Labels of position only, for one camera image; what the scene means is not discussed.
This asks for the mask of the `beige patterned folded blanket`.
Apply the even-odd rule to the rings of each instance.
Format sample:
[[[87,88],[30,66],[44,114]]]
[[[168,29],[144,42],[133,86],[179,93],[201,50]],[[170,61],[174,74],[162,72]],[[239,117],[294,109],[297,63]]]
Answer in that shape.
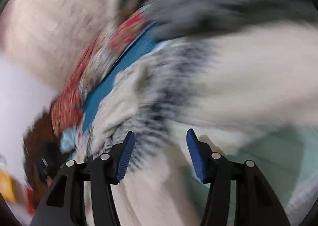
[[[1,15],[1,50],[55,89],[112,21],[119,0],[9,0]]]

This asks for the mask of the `grey padded jacket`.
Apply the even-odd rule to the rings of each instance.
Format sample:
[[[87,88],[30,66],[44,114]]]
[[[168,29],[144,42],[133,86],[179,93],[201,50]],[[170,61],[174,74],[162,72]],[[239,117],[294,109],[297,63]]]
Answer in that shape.
[[[155,23],[156,41],[220,34],[268,21],[317,21],[311,0],[147,0],[145,15]]]

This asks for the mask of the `red patchwork quilt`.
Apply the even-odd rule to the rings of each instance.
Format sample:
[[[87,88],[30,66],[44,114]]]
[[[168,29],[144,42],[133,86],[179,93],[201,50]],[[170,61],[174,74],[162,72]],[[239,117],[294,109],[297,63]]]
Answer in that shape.
[[[143,12],[137,10],[118,27],[108,23],[87,48],[51,107],[53,131],[57,137],[65,129],[80,123],[82,106],[89,93],[101,83],[146,25]]]

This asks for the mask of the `blue ribbed bed mat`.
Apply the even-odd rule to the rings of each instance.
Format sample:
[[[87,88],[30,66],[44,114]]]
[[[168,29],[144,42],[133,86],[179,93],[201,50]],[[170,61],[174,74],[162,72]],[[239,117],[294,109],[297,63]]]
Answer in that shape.
[[[102,82],[88,95],[82,106],[85,112],[85,119],[83,120],[82,127],[83,132],[87,130],[95,119],[100,102],[111,92],[116,75],[157,47],[158,42],[155,42],[150,36],[154,27],[155,23],[146,26],[146,28],[123,52],[118,61],[115,62]]]

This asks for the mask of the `carved brown wooden headboard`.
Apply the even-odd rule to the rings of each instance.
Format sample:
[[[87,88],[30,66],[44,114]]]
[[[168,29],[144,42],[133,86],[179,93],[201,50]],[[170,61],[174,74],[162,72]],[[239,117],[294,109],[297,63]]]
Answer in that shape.
[[[26,181],[33,191],[30,202],[35,209],[56,175],[52,162],[58,154],[59,144],[49,111],[36,117],[23,134],[23,167]]]

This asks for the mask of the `beige zigzag bed cover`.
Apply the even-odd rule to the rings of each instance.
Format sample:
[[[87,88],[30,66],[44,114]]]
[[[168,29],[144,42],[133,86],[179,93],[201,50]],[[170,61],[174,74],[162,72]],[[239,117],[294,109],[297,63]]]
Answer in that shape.
[[[149,168],[128,172],[111,187],[121,225],[199,225],[201,220],[186,192],[185,158],[162,154]]]

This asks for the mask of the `white black-patterned fleece garment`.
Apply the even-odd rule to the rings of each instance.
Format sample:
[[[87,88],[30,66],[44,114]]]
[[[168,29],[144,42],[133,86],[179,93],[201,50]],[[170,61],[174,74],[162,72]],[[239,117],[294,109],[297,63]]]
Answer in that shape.
[[[149,168],[162,154],[190,164],[189,127],[255,139],[283,126],[317,129],[317,25],[163,43],[118,74],[74,157],[89,161],[132,130],[130,171]]]

